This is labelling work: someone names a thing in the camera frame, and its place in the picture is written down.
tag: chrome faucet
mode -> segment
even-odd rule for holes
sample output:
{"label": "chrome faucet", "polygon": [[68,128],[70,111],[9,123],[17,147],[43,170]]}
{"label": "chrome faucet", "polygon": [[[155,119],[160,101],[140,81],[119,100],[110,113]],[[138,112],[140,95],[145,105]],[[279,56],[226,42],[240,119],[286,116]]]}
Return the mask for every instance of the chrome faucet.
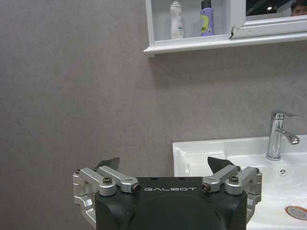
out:
{"label": "chrome faucet", "polygon": [[288,139],[291,145],[297,145],[300,141],[300,139],[296,135],[283,129],[284,116],[298,117],[298,115],[286,113],[283,111],[272,111],[269,148],[266,154],[266,158],[271,161],[279,161],[281,159],[279,148],[280,142],[282,140],[282,135],[284,135]]}

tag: white shelf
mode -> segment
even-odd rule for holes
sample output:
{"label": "white shelf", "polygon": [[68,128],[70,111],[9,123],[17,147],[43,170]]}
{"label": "white shelf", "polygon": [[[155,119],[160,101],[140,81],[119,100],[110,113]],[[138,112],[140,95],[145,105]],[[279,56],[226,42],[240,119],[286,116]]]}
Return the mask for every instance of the white shelf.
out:
{"label": "white shelf", "polygon": [[162,53],[226,48],[226,47],[235,47],[235,46],[261,45],[261,44],[301,41],[301,40],[307,40],[306,32],[260,36],[260,37],[251,37],[251,38],[227,39],[227,40],[211,41],[211,42],[176,44],[168,46],[150,46],[144,50],[144,53],[147,54],[148,57],[154,57],[155,54],[162,54]]}
{"label": "white shelf", "polygon": [[229,34],[221,34],[207,37],[189,37],[189,38],[181,38],[181,39],[173,39],[173,40],[161,40],[155,41],[155,46],[169,46],[169,45],[178,45],[178,44],[190,44],[190,43],[199,43],[199,42],[213,42],[213,41],[221,41],[226,40],[230,37]]}

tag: hex socket screw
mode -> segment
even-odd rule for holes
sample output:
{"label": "hex socket screw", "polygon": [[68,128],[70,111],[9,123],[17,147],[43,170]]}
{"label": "hex socket screw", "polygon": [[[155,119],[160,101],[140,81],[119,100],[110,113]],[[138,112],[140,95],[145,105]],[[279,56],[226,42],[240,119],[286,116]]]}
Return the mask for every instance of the hex socket screw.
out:
{"label": "hex socket screw", "polygon": [[140,192],[141,188],[142,188],[141,185],[139,185],[139,184],[134,184],[134,185],[132,186],[132,188],[131,188],[131,191],[132,191],[133,194],[135,194],[135,193]]}
{"label": "hex socket screw", "polygon": [[112,177],[104,177],[103,179],[104,184],[112,184]]}
{"label": "hex socket screw", "polygon": [[208,183],[204,183],[201,185],[201,189],[204,193],[208,193],[211,190],[211,187]]}
{"label": "hex socket screw", "polygon": [[229,177],[229,182],[231,182],[233,184],[237,184],[237,183],[239,183],[239,178],[237,176],[231,176],[231,177]]}

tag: white sink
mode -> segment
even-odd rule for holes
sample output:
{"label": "white sink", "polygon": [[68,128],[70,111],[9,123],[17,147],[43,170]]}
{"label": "white sink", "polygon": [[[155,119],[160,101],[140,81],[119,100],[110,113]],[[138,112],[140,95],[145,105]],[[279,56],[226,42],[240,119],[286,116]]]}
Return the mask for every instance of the white sink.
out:
{"label": "white sink", "polygon": [[212,175],[207,164],[209,156],[228,159],[243,169],[257,167],[263,173],[262,201],[256,205],[247,229],[307,230],[307,220],[295,219],[285,211],[288,206],[307,209],[307,135],[299,138],[298,145],[282,140],[280,161],[265,158],[268,137],[176,142],[173,143],[174,174],[178,177]]}

